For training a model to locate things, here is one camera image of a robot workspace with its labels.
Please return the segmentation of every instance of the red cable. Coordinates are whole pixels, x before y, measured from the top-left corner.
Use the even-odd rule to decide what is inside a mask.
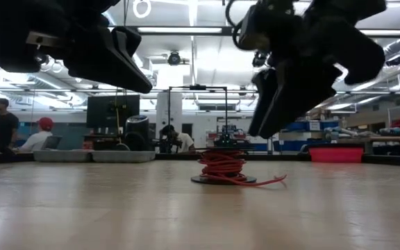
[[[214,181],[229,181],[237,185],[245,186],[260,186],[271,183],[282,183],[286,178],[274,177],[273,180],[264,181],[262,183],[245,183],[247,177],[241,174],[243,164],[246,162],[243,159],[236,157],[242,155],[241,151],[205,151],[201,154],[202,159],[199,163],[206,165],[201,171],[203,174],[200,177],[209,178]]]

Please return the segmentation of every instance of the wooden floor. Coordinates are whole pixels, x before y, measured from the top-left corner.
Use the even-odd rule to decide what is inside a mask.
[[[0,165],[0,249],[400,249],[400,167],[249,162],[287,189],[190,182],[187,161]]]

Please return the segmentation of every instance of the robotic arm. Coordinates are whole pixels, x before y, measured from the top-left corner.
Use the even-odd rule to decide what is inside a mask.
[[[38,72],[49,55],[63,60],[70,76],[149,93],[152,84],[132,60],[140,35],[126,27],[110,31],[102,15],[118,2],[0,0],[0,67]]]
[[[325,99],[348,69],[345,83],[371,80],[385,56],[355,28],[357,22],[386,9],[385,0],[314,0],[303,16],[298,0],[260,0],[233,26],[239,49],[269,54],[269,69],[253,78],[260,98],[250,127],[252,136],[269,138]],[[141,93],[152,84],[132,60],[141,37],[126,27],[108,29],[102,15],[119,0],[0,0],[0,67],[38,72],[41,58],[63,60],[69,75]]]
[[[355,27],[383,12],[385,0],[314,0],[302,17],[294,12],[297,0],[260,0],[237,24],[229,18],[234,1],[226,18],[236,47],[270,53],[271,68],[253,77],[260,96],[252,136],[269,138],[333,96],[342,75],[335,63],[348,69],[348,85],[376,78],[385,63],[382,47]]]

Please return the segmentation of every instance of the man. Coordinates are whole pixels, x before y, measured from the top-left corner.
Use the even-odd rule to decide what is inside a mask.
[[[17,140],[18,117],[7,111],[8,100],[0,98],[0,146],[13,148]]]
[[[194,141],[187,133],[176,132],[174,126],[166,125],[161,131],[161,135],[166,135],[167,138],[172,138],[181,142],[181,148],[178,150],[179,153],[194,152],[195,146]]]
[[[52,136],[51,130],[53,121],[48,117],[43,117],[38,121],[38,130],[40,132],[31,135],[19,150],[23,152],[38,151],[42,149],[42,145],[49,136]]]

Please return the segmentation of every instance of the monitor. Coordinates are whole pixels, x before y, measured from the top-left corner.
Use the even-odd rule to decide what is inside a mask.
[[[89,97],[87,99],[86,126],[88,128],[117,127],[118,110],[119,126],[124,127],[126,120],[140,114],[140,95],[118,95],[112,97]]]

